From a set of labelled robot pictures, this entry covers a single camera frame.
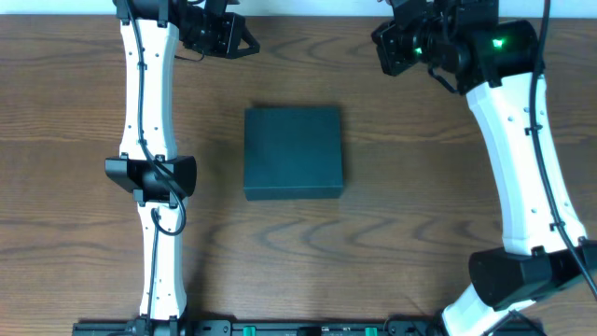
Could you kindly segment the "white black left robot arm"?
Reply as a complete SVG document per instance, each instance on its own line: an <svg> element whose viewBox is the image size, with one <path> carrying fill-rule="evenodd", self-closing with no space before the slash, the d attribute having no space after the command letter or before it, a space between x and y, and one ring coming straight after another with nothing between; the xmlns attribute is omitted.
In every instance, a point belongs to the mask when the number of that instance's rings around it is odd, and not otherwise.
<svg viewBox="0 0 597 336"><path fill-rule="evenodd" d="M126 115L118 154L106 175L129 192L143 232L144 284L138 317L127 335L189 335L183 281L187 203L197 183L197 161L181 156L173 120L176 49L201 57L238 59L259 44L229 0L117 0L126 64Z"/></svg>

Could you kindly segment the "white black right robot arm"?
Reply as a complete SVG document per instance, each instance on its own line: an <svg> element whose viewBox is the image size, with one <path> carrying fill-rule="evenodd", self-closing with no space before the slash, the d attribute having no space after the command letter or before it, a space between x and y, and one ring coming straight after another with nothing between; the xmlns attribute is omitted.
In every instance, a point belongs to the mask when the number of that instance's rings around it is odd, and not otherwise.
<svg viewBox="0 0 597 336"><path fill-rule="evenodd" d="M470 285L426 327L430 335L539 334L524 310L579 282L595 288L596 244L576 215L548 121L548 25L501 21L495 1L391 0L373 33L382 71L422 63L454 81L488 150L502 217L499 248L472 254Z"/></svg>

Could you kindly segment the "dark green box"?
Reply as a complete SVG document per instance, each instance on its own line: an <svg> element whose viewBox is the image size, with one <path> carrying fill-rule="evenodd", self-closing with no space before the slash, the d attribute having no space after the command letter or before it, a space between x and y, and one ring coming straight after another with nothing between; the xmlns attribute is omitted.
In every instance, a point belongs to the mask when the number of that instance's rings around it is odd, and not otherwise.
<svg viewBox="0 0 597 336"><path fill-rule="evenodd" d="M340 110L249 108L243 191L249 201L338 199L344 190Z"/></svg>

